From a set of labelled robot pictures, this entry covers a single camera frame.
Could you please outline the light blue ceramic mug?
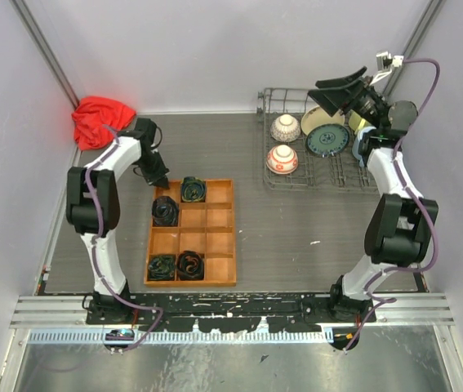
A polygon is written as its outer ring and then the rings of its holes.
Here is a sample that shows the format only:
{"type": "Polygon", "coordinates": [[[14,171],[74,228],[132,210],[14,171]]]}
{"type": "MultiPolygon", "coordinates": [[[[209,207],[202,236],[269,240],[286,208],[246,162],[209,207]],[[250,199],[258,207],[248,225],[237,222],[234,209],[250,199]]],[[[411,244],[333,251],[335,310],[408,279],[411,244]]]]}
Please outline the light blue ceramic mug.
{"type": "Polygon", "coordinates": [[[363,142],[363,137],[370,131],[375,130],[376,128],[374,126],[368,126],[360,129],[358,133],[355,136],[354,143],[352,146],[352,155],[358,162],[358,166],[361,168],[366,167],[366,164],[363,161],[363,156],[360,154],[360,147],[363,142]]]}

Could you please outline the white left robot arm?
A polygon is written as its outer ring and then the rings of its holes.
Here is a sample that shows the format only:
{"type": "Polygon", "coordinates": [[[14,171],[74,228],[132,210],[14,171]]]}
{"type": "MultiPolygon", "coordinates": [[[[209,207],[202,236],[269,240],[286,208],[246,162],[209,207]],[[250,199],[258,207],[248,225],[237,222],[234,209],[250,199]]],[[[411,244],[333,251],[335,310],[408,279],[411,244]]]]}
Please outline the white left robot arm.
{"type": "Polygon", "coordinates": [[[138,118],[130,131],[105,129],[113,142],[98,158],[82,167],[71,167],[66,182],[66,220],[87,249],[94,274],[93,309],[103,310],[114,323],[128,321],[133,310],[161,314],[157,306],[131,302],[126,275],[120,265],[116,229],[121,207],[118,180],[131,166],[140,169],[147,185],[169,188],[166,167],[158,147],[161,128],[149,118],[138,118]]]}

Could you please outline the white purple patterned bowl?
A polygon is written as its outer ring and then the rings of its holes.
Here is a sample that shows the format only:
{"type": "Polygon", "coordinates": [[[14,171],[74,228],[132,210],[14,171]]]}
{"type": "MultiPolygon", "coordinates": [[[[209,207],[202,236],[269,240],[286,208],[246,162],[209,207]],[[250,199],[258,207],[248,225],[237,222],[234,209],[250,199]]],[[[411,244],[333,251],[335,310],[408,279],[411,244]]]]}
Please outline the white purple patterned bowl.
{"type": "Polygon", "coordinates": [[[279,142],[290,143],[296,140],[301,133],[299,121],[290,114],[278,116],[270,127],[270,135],[279,142]]]}

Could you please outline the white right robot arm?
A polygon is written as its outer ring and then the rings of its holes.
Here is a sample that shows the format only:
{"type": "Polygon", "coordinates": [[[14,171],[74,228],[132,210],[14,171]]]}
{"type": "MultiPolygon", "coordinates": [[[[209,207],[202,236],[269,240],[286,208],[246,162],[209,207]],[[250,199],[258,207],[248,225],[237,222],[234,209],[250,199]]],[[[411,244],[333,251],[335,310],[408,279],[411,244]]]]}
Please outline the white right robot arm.
{"type": "Polygon", "coordinates": [[[381,196],[365,233],[363,257],[331,286],[327,310],[339,322],[366,316],[375,288],[424,260],[439,212],[439,205],[412,184],[403,164],[401,143],[418,117],[416,105],[388,102],[366,71],[319,80],[308,92],[329,115],[352,112],[368,121],[356,136],[353,156],[372,174],[381,196]]]}

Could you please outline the yellow green ceramic mug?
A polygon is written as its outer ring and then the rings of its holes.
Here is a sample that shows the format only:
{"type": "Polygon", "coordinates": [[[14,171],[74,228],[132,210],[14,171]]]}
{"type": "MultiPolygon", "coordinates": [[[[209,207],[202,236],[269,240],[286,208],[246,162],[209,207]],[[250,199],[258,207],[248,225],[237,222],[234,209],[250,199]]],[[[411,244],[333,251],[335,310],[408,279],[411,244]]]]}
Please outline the yellow green ceramic mug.
{"type": "Polygon", "coordinates": [[[356,114],[355,112],[352,112],[349,116],[348,125],[354,133],[357,133],[358,131],[367,126],[367,121],[360,115],[356,114]]]}

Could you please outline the blue green patterned plate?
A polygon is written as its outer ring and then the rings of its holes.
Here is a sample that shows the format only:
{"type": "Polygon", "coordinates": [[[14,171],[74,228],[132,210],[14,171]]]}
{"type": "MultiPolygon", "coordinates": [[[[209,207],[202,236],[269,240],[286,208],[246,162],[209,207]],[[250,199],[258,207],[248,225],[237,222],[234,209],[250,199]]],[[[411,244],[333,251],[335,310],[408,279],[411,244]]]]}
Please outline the blue green patterned plate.
{"type": "Polygon", "coordinates": [[[335,156],[348,146],[350,133],[345,126],[336,123],[314,128],[305,138],[305,148],[313,156],[328,158],[335,156]]]}

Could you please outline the red orange patterned bowl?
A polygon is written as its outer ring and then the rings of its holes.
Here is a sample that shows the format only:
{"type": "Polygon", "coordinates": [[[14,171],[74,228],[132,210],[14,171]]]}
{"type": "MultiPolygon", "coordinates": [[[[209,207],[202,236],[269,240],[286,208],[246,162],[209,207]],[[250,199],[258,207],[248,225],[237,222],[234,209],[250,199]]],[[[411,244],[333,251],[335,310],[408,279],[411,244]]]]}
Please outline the red orange patterned bowl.
{"type": "Polygon", "coordinates": [[[266,166],[275,174],[289,175],[298,168],[299,158],[289,145],[277,145],[268,152],[266,166]]]}

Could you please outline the cream plate with flower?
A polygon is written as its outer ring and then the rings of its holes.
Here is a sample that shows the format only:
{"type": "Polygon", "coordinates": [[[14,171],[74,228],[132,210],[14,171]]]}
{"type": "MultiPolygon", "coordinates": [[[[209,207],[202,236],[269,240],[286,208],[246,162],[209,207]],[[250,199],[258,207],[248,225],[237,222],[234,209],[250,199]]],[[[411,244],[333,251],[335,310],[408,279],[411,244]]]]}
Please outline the cream plate with flower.
{"type": "Polygon", "coordinates": [[[301,119],[301,131],[307,136],[316,127],[326,124],[345,124],[345,116],[339,113],[330,116],[319,105],[308,110],[301,119]]]}

